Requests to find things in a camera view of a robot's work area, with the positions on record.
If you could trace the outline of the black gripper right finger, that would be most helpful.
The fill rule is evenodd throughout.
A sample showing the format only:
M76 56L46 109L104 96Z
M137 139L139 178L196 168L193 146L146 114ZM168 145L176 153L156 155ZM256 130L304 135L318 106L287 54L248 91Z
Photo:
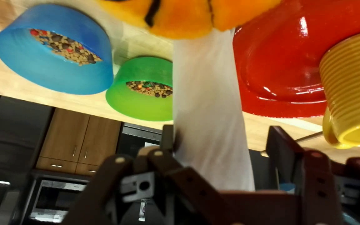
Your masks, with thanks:
M281 126L268 128L266 153L277 181L294 183L303 149Z

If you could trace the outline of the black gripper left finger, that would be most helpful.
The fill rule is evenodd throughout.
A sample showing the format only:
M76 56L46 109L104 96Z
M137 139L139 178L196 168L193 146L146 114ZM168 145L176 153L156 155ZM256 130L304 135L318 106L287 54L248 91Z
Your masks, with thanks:
M174 144L173 126L163 125L161 133L159 148L166 151L172 151Z

